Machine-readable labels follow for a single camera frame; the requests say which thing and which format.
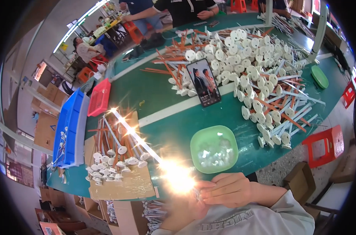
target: blue jeans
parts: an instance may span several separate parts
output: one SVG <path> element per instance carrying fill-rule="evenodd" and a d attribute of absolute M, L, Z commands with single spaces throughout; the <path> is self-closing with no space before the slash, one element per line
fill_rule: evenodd
<path fill-rule="evenodd" d="M 145 36 L 148 32 L 147 23 L 151 24 L 151 26 L 155 30 L 163 28 L 162 23 L 160 21 L 160 17 L 158 15 L 144 19 L 134 20 L 133 23 L 136 25 L 136 27 L 138 27 L 143 36 Z"/>

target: green table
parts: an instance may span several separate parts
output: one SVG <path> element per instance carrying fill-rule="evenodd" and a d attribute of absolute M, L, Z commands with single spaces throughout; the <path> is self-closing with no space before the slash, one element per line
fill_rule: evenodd
<path fill-rule="evenodd" d="M 257 20 L 256 16 L 256 13 L 216 16 L 220 24 L 210 30 L 216 31 L 226 27 L 236 27 L 237 23 L 241 25 L 262 24 L 262 21 Z M 187 25 L 179 27 L 178 29 L 184 30 L 186 28 L 193 28 L 193 26 Z M 203 25 L 197 28 L 204 31 Z M 287 36 L 282 35 L 277 30 L 274 29 L 271 33 L 287 41 Z M 166 32 L 164 36 L 172 37 L 173 33 Z M 307 47 L 310 46 L 310 41 L 301 33 L 295 31 L 294 38 L 297 42 L 307 45 Z M 171 40 L 167 40 L 166 45 L 171 45 Z M 327 51 L 322 48 L 320 54 L 326 52 Z M 148 51 L 145 56 L 153 53 L 155 53 L 154 50 Z M 109 68 L 108 71 L 106 71 L 107 76 L 112 77 L 137 62 L 122 62 L 122 58 L 123 55 L 120 55 L 116 59 L 115 67 Z M 312 65 L 313 64 L 307 65 L 303 70 L 302 78 L 306 84 L 305 92 L 309 93 L 313 98 L 326 102 L 326 106 L 315 104 L 312 107 L 313 110 L 305 116 L 305 119 L 309 119 L 312 115 L 318 114 L 319 117 L 313 122 L 319 124 L 329 115 L 340 99 L 346 82 L 334 59 L 332 57 L 323 59 L 320 61 L 319 67 L 330 80 L 329 87 L 323 90 L 315 84 L 311 77 L 310 68 Z M 111 86 L 109 107 L 129 106 L 138 111 L 139 119 L 145 119 L 162 109 L 190 99 L 188 96 L 181 97 L 176 95 L 175 91 L 171 90 L 172 85 L 167 82 L 169 75 L 140 71 L 140 69 L 146 67 L 165 69 L 162 64 L 148 62 L 114 81 Z M 143 100 L 145 103 L 140 107 L 139 102 Z M 230 92 L 222 95 L 222 101 L 220 103 L 205 109 L 203 109 L 201 105 L 195 105 L 181 112 L 168 115 L 166 118 L 149 125 L 144 125 L 140 128 L 140 132 L 147 138 L 147 142 L 150 143 L 152 148 L 154 146 L 169 146 L 168 150 L 172 154 L 186 159 L 185 162 L 188 165 L 193 165 L 190 154 L 191 137 L 200 129 L 214 125 L 227 126 L 236 136 L 239 157 L 236 165 L 226 172 L 243 172 L 245 175 L 248 175 L 277 160 L 287 153 L 288 150 L 281 147 L 274 149 L 269 147 L 260 148 L 257 141 L 259 132 L 256 125 L 242 118 L 241 106 L 242 104 L 238 99 L 233 98 L 233 94 Z M 97 126 L 98 118 L 99 116 L 88 117 L 86 129 L 94 129 Z M 315 128 L 312 126 L 306 129 L 306 133 L 300 131 L 292 138 L 292 148 L 300 144 Z M 94 135 L 94 132 L 86 132 L 85 139 L 92 135 Z M 156 165 L 150 162 L 148 168 L 153 186 L 158 187 L 160 197 L 166 197 L 166 194 L 161 190 L 162 182 L 155 173 Z M 202 174 L 199 171 L 195 173 L 198 178 L 205 180 L 210 180 L 214 176 L 213 174 Z M 66 171 L 67 184 L 62 184 L 57 173 L 53 173 L 47 185 L 67 193 L 90 197 L 88 191 L 89 182 L 85 180 L 86 175 L 87 172 L 84 165 L 72 167 Z"/>

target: gray sweatshirt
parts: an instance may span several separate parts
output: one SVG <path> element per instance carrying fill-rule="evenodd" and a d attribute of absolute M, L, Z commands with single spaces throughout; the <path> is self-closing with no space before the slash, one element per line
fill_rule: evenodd
<path fill-rule="evenodd" d="M 254 203 L 244 207 L 211 207 L 201 220 L 195 220 L 176 235 L 241 235 L 276 234 L 307 235 L 314 233 L 314 218 L 293 198 L 289 190 L 271 208 Z M 152 235 L 172 235 L 157 229 Z"/>

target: green plate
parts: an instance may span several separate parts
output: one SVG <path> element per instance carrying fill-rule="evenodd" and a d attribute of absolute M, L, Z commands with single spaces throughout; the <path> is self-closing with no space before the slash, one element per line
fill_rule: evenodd
<path fill-rule="evenodd" d="M 326 75 L 323 73 L 323 71 L 317 66 L 313 65 L 311 67 L 311 75 L 314 77 L 315 81 L 318 83 L 320 87 L 323 89 L 327 88 L 329 83 Z"/>
<path fill-rule="evenodd" d="M 230 169 L 238 160 L 236 137 L 226 126 L 212 126 L 196 132 L 190 149 L 194 166 L 205 174 Z"/>

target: phone screen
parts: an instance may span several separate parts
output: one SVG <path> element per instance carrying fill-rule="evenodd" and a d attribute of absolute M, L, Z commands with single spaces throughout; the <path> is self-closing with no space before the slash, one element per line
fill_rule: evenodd
<path fill-rule="evenodd" d="M 221 101 L 219 89 L 206 59 L 188 64 L 187 70 L 203 107 Z"/>

